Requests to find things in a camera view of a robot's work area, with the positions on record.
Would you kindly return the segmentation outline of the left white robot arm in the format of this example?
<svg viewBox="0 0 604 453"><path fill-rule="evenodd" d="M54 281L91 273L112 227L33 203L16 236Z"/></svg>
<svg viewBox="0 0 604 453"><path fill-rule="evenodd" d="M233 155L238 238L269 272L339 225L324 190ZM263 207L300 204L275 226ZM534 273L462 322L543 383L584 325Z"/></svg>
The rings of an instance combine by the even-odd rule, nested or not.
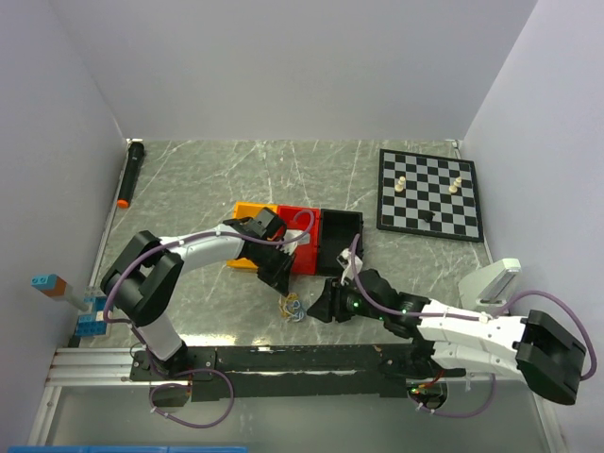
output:
<svg viewBox="0 0 604 453"><path fill-rule="evenodd" d="M143 230L110 266L100 289L107 305L125 315L117 321L146 346L154 370L178 378L193 365L167 314L179 278L210 264L245 259L257 267L260 281L286 296L297 247L286 232L285 222L269 209L185 236L160 238Z"/></svg>

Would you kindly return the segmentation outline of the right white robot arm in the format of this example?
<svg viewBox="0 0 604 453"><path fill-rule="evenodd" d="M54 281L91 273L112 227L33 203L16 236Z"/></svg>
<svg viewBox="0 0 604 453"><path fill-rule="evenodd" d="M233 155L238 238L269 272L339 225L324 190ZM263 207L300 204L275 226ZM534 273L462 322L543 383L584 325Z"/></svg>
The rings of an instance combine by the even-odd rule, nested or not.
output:
<svg viewBox="0 0 604 453"><path fill-rule="evenodd" d="M457 309L399 292L368 269L356 279L327 278L307 314L323 323L354 316L379 320L406 341L402 355L386 361L389 371L403 378L493 374L523 382L560 405L577 401L586 348L543 311L493 317Z"/></svg>

